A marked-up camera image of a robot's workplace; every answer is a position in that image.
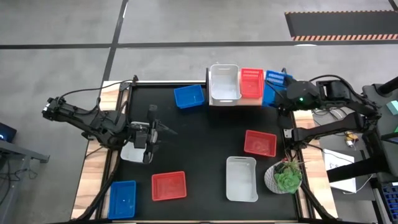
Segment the plastic bin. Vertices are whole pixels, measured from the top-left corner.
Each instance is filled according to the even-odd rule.
[[[262,97],[264,91],[264,71],[260,68],[241,69],[241,93],[243,98]]]
[[[215,106],[235,106],[242,97],[239,89],[237,65],[212,65],[211,97]]]
[[[170,200],[187,196],[184,171],[152,175],[152,200]]]
[[[136,182],[113,182],[108,219],[133,218],[136,213]]]
[[[230,156],[226,160],[226,197],[235,202],[256,202],[256,160]]]
[[[205,102],[200,85],[174,89],[175,103],[180,109],[202,105]]]
[[[272,87],[274,87],[274,89],[277,91],[286,90],[286,86],[284,85],[285,77],[293,78],[293,76],[282,72],[274,72],[270,70],[266,72],[266,80],[270,82]],[[275,91],[267,83],[265,83],[264,94],[262,96],[262,105],[275,107],[275,94]]]
[[[275,157],[276,135],[259,131],[246,131],[244,151],[251,154]]]
[[[133,142],[127,142],[120,152],[120,158],[125,161],[142,163],[144,160],[145,149],[136,149]]]

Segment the white plastic bin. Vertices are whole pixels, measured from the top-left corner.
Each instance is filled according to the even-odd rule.
[[[256,202],[256,160],[230,156],[226,160],[226,197],[235,202]]]
[[[144,160],[145,149],[136,149],[134,143],[128,142],[120,152],[120,158],[125,161],[142,163]]]
[[[211,97],[215,106],[235,106],[242,97],[239,89],[237,65],[212,65]]]

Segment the black floor mat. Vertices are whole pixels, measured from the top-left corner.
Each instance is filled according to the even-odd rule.
[[[396,11],[286,12],[293,40],[398,39]]]

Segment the paper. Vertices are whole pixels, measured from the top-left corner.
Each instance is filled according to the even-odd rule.
[[[339,152],[334,152],[328,149],[324,149],[323,152],[323,160],[325,161],[326,170],[345,166],[355,161],[353,156],[347,156]],[[330,187],[347,192],[356,192],[355,178],[330,183]]]

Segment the red plastic bin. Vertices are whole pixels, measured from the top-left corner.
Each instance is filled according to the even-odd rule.
[[[241,69],[241,94],[244,98],[260,98],[264,91],[264,71],[260,68]]]
[[[170,200],[187,196],[184,171],[152,175],[152,200]]]
[[[262,156],[275,157],[276,135],[246,130],[244,151]]]

